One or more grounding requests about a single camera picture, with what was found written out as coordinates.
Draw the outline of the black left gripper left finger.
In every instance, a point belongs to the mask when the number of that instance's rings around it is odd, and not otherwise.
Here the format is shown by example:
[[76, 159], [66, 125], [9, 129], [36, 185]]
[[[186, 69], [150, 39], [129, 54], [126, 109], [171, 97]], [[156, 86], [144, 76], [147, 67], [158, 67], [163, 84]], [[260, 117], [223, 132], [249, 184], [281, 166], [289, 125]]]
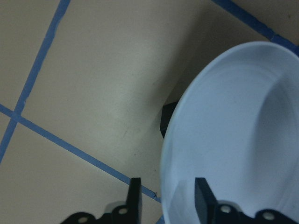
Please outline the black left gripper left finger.
[[140, 224], [142, 218], [142, 186], [140, 177], [131, 178], [126, 200], [129, 224]]

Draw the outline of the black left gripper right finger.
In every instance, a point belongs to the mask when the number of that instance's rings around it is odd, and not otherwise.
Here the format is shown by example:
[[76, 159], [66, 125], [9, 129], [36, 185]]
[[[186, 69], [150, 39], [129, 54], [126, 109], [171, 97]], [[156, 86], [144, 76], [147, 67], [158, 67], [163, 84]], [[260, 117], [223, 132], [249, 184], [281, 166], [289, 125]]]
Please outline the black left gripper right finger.
[[195, 178], [194, 201], [201, 224], [212, 224], [218, 201], [205, 178]]

